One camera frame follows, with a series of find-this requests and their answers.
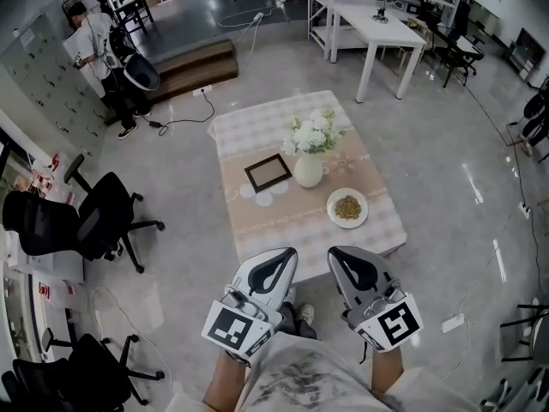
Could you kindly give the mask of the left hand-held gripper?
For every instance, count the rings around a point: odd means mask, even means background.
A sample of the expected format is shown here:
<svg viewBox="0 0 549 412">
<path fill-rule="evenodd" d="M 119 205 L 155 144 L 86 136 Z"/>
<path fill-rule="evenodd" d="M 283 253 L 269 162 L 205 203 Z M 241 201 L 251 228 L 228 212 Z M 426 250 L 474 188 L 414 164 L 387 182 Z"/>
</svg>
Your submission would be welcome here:
<svg viewBox="0 0 549 412">
<path fill-rule="evenodd" d="M 293 247 L 265 251 L 242 262 L 231 285 L 210 308 L 202 337 L 231 356 L 253 356 L 278 330 L 278 310 L 298 265 Z"/>
</svg>

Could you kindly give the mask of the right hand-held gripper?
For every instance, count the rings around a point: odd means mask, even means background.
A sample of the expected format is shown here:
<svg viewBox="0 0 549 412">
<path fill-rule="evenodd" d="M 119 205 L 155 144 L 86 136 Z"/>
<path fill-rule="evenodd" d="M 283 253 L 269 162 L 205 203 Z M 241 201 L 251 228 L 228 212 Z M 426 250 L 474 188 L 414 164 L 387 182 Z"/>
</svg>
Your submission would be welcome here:
<svg viewBox="0 0 549 412">
<path fill-rule="evenodd" d="M 349 309 L 343 319 L 377 352 L 398 348 L 423 329 L 415 298 L 403 292 L 383 257 L 356 246 L 332 246 L 328 262 Z M 359 306 L 356 299 L 374 300 Z"/>
</svg>

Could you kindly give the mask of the white ceramic vase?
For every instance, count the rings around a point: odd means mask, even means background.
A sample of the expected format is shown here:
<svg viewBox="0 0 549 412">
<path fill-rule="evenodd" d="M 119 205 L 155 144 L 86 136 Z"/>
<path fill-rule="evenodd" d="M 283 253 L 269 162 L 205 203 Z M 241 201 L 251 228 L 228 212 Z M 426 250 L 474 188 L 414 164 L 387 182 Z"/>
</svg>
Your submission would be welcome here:
<svg viewBox="0 0 549 412">
<path fill-rule="evenodd" d="M 303 153 L 294 168 L 294 178 L 304 188 L 317 186 L 323 177 L 323 164 L 315 154 Z"/>
</svg>

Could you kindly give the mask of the white artificial flowers bunch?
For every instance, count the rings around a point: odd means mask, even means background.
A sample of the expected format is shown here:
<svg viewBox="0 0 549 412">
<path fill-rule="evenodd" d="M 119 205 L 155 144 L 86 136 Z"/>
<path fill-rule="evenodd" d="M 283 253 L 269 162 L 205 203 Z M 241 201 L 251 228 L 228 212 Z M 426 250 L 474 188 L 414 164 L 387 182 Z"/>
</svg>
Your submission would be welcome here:
<svg viewBox="0 0 549 412">
<path fill-rule="evenodd" d="M 281 144 L 282 152 L 316 155 L 334 149 L 346 133 L 335 126 L 335 120 L 333 109 L 315 109 L 306 120 L 294 118 L 290 132 Z"/>
</svg>

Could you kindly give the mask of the person's right forearm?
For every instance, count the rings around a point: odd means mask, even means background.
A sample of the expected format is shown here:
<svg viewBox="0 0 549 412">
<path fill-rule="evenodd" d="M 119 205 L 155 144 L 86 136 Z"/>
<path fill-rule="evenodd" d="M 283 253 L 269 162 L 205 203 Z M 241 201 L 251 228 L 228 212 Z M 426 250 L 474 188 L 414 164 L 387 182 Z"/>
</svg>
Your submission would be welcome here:
<svg viewBox="0 0 549 412">
<path fill-rule="evenodd" d="M 374 351 L 371 370 L 371 390 L 376 394 L 386 393 L 404 373 L 400 348 L 384 353 Z"/>
</svg>

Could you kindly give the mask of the person's left forearm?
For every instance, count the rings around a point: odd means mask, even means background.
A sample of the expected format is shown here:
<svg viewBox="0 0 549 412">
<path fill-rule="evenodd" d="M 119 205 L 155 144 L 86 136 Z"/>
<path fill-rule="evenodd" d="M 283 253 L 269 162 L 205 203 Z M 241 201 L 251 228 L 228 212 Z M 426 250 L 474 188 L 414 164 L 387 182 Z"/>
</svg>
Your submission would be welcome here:
<svg viewBox="0 0 549 412">
<path fill-rule="evenodd" d="M 222 350 L 202 402 L 215 412 L 235 412 L 244 389 L 247 368 Z"/>
</svg>

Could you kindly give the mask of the person's dark trousers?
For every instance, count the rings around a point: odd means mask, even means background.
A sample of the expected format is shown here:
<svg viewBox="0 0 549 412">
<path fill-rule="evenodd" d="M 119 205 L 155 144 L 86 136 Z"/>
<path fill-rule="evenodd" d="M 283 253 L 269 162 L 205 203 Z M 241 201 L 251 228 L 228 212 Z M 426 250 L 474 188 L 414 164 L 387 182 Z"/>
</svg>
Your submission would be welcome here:
<svg viewBox="0 0 549 412">
<path fill-rule="evenodd" d="M 284 302 L 281 306 L 281 314 L 283 316 L 282 323 L 280 324 L 278 331 L 286 333 L 291 336 L 299 336 L 312 340 L 317 339 L 317 333 L 306 323 L 297 321 L 297 311 L 294 305 Z"/>
</svg>

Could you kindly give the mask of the white round plate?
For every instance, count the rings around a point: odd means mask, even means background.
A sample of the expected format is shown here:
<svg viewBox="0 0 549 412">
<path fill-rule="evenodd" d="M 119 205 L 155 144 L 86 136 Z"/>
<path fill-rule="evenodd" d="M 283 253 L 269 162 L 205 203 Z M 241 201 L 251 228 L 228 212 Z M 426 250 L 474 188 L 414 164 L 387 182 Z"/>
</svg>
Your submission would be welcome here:
<svg viewBox="0 0 549 412">
<path fill-rule="evenodd" d="M 362 211 L 361 211 L 360 217 L 357 220 L 344 220 L 339 218 L 335 214 L 335 203 L 339 199 L 347 195 L 356 197 L 361 203 Z M 329 219 L 338 227 L 345 228 L 345 229 L 353 229 L 353 228 L 359 227 L 366 221 L 368 213 L 369 213 L 369 208 L 368 208 L 368 203 L 365 199 L 365 196 L 361 192 L 356 191 L 353 188 L 340 188 L 332 192 L 328 198 L 327 214 L 329 216 Z"/>
</svg>

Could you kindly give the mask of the pile of dried grains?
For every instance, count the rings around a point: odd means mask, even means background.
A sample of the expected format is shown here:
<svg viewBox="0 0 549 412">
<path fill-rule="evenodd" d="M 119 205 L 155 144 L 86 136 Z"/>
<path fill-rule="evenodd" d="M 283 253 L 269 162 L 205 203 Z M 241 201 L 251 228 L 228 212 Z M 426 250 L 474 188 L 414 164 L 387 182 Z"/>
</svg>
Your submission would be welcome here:
<svg viewBox="0 0 549 412">
<path fill-rule="evenodd" d="M 357 220 L 361 211 L 360 201 L 351 195 L 347 195 L 335 203 L 335 214 L 344 220 Z"/>
</svg>

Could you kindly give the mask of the beige embroidered table runner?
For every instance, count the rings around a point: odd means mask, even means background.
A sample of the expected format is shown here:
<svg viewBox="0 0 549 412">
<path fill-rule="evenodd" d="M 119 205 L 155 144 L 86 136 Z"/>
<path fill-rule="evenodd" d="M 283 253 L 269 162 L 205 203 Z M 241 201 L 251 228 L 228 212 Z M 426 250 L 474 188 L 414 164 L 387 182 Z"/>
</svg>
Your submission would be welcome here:
<svg viewBox="0 0 549 412">
<path fill-rule="evenodd" d="M 237 236 L 292 221 L 325 215 L 329 196 L 340 188 L 352 188 L 365 196 L 369 207 L 389 196 L 383 179 L 357 132 L 348 130 L 334 150 L 314 156 L 323 164 L 321 182 L 304 188 L 294 177 L 258 196 L 244 173 L 246 167 L 276 153 L 266 147 L 220 160 L 226 206 Z"/>
</svg>

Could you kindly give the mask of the person's grey printed shirt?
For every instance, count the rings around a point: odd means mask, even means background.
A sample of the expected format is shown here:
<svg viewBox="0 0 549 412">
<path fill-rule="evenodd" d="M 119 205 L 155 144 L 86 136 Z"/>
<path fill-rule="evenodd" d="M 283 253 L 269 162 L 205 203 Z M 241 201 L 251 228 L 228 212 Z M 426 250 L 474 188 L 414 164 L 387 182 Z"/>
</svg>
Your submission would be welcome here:
<svg viewBox="0 0 549 412">
<path fill-rule="evenodd" d="M 325 342 L 279 332 L 265 351 L 256 367 L 247 368 L 235 412 L 480 412 L 421 367 L 403 367 L 396 383 L 376 394 L 371 376 Z M 179 393 L 165 412 L 215 411 Z"/>
</svg>

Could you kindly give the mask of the table with checked tablecloth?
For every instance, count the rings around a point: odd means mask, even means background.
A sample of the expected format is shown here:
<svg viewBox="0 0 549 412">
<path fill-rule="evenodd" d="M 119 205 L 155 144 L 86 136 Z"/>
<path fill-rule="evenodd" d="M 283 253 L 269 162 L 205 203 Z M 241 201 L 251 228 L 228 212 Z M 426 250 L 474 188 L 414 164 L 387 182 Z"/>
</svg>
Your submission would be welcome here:
<svg viewBox="0 0 549 412">
<path fill-rule="evenodd" d="M 216 141 L 219 160 L 266 147 L 274 147 L 275 154 L 280 153 L 291 121 L 306 119 L 315 109 L 333 109 L 338 129 L 357 132 L 332 92 L 301 94 L 217 117 L 210 133 Z M 368 208 L 366 221 L 353 229 L 335 225 L 326 210 L 325 215 L 317 214 L 285 226 L 267 227 L 244 236 L 233 233 L 238 260 L 243 262 L 263 251 L 291 246 L 299 254 L 294 280 L 302 282 L 328 273 L 326 253 L 331 246 L 353 245 L 385 256 L 406 242 L 407 234 L 390 195 Z"/>
</svg>

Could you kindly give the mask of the black office chair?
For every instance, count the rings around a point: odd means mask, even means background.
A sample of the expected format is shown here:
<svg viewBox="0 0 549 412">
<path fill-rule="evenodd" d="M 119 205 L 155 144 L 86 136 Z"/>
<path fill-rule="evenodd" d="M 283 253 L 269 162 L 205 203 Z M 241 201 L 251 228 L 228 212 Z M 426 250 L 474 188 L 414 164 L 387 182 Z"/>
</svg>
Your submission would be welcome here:
<svg viewBox="0 0 549 412">
<path fill-rule="evenodd" d="M 45 350 L 63 347 L 71 350 L 68 358 L 50 363 L 13 360 L 13 369 L 0 376 L 9 400 L 0 400 L 0 410 L 8 412 L 124 412 L 124 404 L 133 397 L 141 406 L 148 405 L 130 381 L 132 378 L 159 381 L 161 370 L 139 373 L 128 366 L 130 345 L 140 337 L 126 337 L 117 359 L 107 347 L 108 338 L 83 335 L 76 342 L 58 340 L 47 328 L 42 336 Z"/>
<path fill-rule="evenodd" d="M 60 251 L 75 251 L 88 261 L 114 259 L 115 254 L 128 252 L 136 272 L 144 267 L 138 263 L 129 239 L 129 232 L 155 226 L 163 231 L 162 221 L 134 221 L 134 202 L 142 201 L 138 193 L 128 193 L 113 172 L 90 186 L 79 172 L 85 157 L 79 154 L 63 176 L 74 180 L 86 193 L 79 208 L 39 197 L 28 191 L 11 191 L 3 204 L 3 227 L 19 235 L 22 250 L 42 256 Z"/>
</svg>

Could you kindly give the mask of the white chair base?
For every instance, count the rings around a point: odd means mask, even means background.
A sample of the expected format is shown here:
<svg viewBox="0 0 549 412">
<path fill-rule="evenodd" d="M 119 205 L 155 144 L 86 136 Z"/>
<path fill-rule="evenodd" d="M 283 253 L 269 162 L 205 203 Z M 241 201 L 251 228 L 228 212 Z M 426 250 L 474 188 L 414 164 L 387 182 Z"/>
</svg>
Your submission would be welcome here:
<svg viewBox="0 0 549 412">
<path fill-rule="evenodd" d="M 480 412 L 549 412 L 549 368 L 536 368 L 518 385 L 501 379 L 480 401 Z"/>
</svg>

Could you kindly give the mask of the clear red-printed plastic bag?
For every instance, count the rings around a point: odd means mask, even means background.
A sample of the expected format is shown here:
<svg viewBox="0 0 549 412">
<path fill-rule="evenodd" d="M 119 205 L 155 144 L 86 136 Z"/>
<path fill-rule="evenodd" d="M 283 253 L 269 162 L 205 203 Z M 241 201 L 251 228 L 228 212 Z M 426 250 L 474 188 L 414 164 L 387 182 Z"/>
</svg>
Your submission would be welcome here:
<svg viewBox="0 0 549 412">
<path fill-rule="evenodd" d="M 39 281 L 38 292 L 40 297 L 56 308 L 78 310 L 80 300 L 76 288 L 66 282 Z"/>
</svg>

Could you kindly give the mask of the dark wooden step platform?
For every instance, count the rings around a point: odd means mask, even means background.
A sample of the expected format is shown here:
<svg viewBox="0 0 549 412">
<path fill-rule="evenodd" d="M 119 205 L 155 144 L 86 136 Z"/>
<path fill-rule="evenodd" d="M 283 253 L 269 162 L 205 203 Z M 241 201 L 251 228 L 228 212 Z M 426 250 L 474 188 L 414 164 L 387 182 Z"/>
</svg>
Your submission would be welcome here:
<svg viewBox="0 0 549 412">
<path fill-rule="evenodd" d="M 152 105 L 238 76 L 236 49 L 229 39 L 199 46 L 152 65 L 160 74 L 160 87 L 153 92 L 143 91 Z"/>
</svg>

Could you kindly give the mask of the white rectangular table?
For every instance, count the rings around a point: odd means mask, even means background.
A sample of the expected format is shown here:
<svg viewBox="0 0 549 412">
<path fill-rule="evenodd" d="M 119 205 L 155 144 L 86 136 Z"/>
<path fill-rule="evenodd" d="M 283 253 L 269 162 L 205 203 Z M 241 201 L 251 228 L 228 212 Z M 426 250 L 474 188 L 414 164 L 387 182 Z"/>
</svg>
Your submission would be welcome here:
<svg viewBox="0 0 549 412">
<path fill-rule="evenodd" d="M 395 94 L 398 100 L 402 100 L 404 94 L 407 92 L 408 84 L 419 62 L 426 41 L 392 14 L 386 15 L 387 22 L 375 20 L 374 16 L 377 14 L 377 10 L 372 4 L 338 3 L 333 1 L 329 9 L 334 16 L 334 26 L 330 35 L 331 44 L 329 46 L 329 60 L 332 64 L 336 61 L 338 46 L 340 45 L 341 18 L 346 20 L 367 44 L 364 67 L 355 96 L 357 103 L 364 101 L 378 48 L 409 47 L 413 49 L 406 70 L 401 78 L 400 86 Z"/>
</svg>

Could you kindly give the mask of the black swivel chair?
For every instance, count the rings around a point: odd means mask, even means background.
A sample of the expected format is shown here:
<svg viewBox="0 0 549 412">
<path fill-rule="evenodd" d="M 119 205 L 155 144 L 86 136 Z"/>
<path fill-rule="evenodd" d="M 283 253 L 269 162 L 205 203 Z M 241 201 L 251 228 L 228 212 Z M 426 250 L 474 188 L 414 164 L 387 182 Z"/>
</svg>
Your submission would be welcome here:
<svg viewBox="0 0 549 412">
<path fill-rule="evenodd" d="M 463 86 L 467 84 L 469 70 L 476 75 L 477 70 L 473 63 L 484 58 L 485 54 L 477 47 L 480 39 L 471 41 L 467 38 L 468 15 L 470 4 L 459 2 L 455 13 L 453 27 L 444 27 L 434 18 L 427 22 L 428 28 L 432 32 L 432 44 L 434 52 L 439 55 L 441 64 L 448 67 L 448 73 L 444 80 L 443 87 L 446 88 L 450 77 L 455 70 L 463 69 Z"/>
</svg>

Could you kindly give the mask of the grey metal lockers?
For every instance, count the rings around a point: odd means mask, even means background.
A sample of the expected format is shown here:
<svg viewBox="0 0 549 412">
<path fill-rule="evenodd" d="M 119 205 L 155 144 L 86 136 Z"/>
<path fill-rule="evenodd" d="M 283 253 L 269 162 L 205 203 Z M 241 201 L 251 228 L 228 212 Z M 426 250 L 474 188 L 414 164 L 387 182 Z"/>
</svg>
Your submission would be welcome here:
<svg viewBox="0 0 549 412">
<path fill-rule="evenodd" d="M 106 106 L 44 15 L 0 54 L 0 109 L 47 154 L 82 154 L 87 163 L 97 163 Z"/>
</svg>

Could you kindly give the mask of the wood-top black-legged table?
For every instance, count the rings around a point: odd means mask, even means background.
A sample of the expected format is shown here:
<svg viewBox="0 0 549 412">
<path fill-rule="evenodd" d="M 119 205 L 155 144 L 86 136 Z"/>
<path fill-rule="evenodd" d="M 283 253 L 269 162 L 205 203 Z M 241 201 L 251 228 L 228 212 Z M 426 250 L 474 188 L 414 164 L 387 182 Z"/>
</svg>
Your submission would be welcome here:
<svg viewBox="0 0 549 412">
<path fill-rule="evenodd" d="M 115 9 L 118 24 L 125 28 L 128 33 L 142 30 L 145 35 L 148 30 L 145 27 L 145 20 L 154 23 L 147 0 L 123 0 Z"/>
</svg>

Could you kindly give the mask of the black picture frame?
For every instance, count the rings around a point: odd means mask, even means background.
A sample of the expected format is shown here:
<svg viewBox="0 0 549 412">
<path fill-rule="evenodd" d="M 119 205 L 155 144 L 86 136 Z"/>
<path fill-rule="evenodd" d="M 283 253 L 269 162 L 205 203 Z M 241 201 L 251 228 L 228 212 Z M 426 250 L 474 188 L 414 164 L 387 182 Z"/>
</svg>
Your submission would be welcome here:
<svg viewBox="0 0 549 412">
<path fill-rule="evenodd" d="M 292 177 L 292 173 L 280 154 L 274 154 L 268 158 L 246 167 L 244 170 L 255 193 L 265 191 Z"/>
</svg>

